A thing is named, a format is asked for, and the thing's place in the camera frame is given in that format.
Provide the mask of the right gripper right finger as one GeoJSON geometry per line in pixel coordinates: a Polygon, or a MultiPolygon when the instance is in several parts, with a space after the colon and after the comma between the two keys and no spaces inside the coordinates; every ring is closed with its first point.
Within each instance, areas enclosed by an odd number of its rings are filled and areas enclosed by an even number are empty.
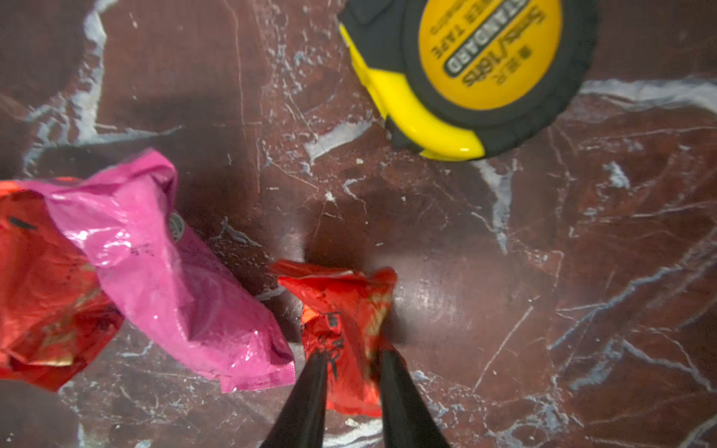
{"type": "Polygon", "coordinates": [[[387,448],[450,447],[395,350],[381,354],[379,388],[387,448]]]}

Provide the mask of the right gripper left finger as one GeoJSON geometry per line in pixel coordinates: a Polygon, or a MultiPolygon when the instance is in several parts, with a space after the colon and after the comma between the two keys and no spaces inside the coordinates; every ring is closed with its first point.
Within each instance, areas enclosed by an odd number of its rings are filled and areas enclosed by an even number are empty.
{"type": "Polygon", "coordinates": [[[321,448],[327,400],[327,355],[314,353],[261,448],[321,448]]]}

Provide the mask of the red tea bag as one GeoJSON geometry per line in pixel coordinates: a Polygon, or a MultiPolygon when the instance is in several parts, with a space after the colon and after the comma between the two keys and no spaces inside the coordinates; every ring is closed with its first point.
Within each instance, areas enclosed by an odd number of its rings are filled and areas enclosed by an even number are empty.
{"type": "Polygon", "coordinates": [[[271,270],[302,302],[306,358],[327,357],[327,408],[345,416],[382,416],[380,358],[392,347],[382,330],[397,273],[387,267],[367,275],[297,261],[277,261],[271,270]]]}
{"type": "Polygon", "coordinates": [[[1,376],[56,392],[91,364],[124,318],[43,196],[1,184],[1,376]]]}

